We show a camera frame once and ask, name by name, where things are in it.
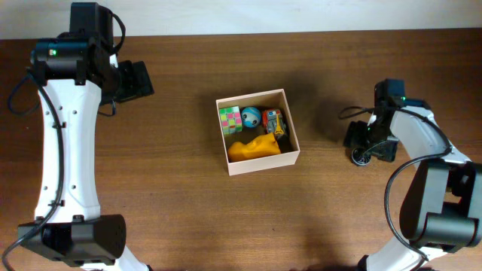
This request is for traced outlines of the multicoloured puzzle cube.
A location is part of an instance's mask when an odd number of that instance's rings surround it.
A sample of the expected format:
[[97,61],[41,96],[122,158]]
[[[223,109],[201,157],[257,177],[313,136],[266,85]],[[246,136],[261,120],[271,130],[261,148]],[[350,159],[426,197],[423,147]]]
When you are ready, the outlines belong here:
[[243,121],[238,106],[221,108],[218,113],[224,136],[238,133],[243,130]]

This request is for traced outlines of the black round fan wheel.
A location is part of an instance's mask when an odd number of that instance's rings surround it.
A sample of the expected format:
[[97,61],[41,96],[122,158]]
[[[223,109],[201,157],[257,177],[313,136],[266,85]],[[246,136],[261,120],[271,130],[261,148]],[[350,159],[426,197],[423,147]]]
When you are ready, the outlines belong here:
[[364,148],[353,148],[350,159],[356,166],[367,166],[371,162],[371,152]]

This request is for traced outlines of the blue toy ball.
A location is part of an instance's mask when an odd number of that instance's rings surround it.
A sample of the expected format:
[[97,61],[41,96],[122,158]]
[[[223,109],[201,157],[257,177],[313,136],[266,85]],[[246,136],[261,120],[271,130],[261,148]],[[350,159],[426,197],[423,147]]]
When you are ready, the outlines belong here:
[[255,128],[261,122],[261,112],[255,107],[246,107],[241,112],[244,127]]

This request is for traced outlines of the red grey toy truck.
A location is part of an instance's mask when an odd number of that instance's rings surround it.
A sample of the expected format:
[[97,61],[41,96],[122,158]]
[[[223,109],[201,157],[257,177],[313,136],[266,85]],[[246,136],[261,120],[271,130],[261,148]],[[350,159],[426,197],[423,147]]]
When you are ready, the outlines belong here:
[[266,133],[272,133],[276,140],[288,135],[287,126],[279,109],[272,108],[263,111],[262,120]]

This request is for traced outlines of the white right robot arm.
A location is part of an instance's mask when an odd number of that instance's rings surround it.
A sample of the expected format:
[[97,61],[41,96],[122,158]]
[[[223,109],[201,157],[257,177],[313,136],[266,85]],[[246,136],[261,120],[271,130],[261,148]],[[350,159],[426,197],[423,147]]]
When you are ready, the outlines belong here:
[[[422,270],[429,261],[481,241],[481,165],[453,146],[436,124],[429,104],[409,99],[404,82],[385,79],[374,87],[374,106],[354,107],[370,119],[352,121],[343,140],[350,159],[366,166],[372,158],[392,162],[402,144],[410,159],[387,181],[383,208],[393,237],[378,252],[365,255],[358,270]],[[414,166],[415,176],[399,213],[390,215],[395,178]]]

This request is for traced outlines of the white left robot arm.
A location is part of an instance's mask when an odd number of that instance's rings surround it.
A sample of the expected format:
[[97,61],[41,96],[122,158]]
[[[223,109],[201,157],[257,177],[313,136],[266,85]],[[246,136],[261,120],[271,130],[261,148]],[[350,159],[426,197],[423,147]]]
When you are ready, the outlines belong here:
[[95,184],[99,107],[154,93],[143,62],[118,62],[119,16],[95,2],[71,6],[69,30],[40,39],[27,77],[38,88],[43,121],[41,192],[17,244],[85,270],[146,270],[128,249],[121,215],[103,215]]

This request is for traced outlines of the pink cardboard box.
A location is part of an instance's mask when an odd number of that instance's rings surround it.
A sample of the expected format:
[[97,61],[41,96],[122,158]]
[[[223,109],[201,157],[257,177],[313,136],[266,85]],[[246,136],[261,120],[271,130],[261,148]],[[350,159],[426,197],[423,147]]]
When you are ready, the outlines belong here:
[[[217,99],[215,101],[218,110],[218,126],[221,131],[224,147],[224,156],[227,163],[227,171],[230,176],[239,175],[248,172],[255,172],[265,169],[272,169],[281,166],[294,165],[300,154],[300,145],[298,143],[297,134],[291,117],[290,108],[283,89],[269,90],[259,93],[245,94],[242,96],[233,96],[230,98]],[[240,110],[245,107],[256,107],[262,109],[279,109],[282,113],[283,120],[287,124],[287,139],[283,139],[279,144],[281,153],[267,157],[253,158],[239,162],[232,161],[228,156],[228,148],[235,142],[242,142],[246,145],[260,136],[263,131],[258,126],[256,128],[243,128],[242,131],[228,135],[224,131],[224,120],[221,119],[221,110],[238,106]]]

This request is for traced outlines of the orange toy animal figure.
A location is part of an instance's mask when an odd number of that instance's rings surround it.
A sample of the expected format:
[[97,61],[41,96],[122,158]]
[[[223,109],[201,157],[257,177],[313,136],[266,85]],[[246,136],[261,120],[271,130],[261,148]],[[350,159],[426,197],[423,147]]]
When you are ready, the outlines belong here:
[[277,154],[281,154],[281,150],[273,133],[257,136],[247,144],[234,142],[227,149],[228,159],[232,163]]

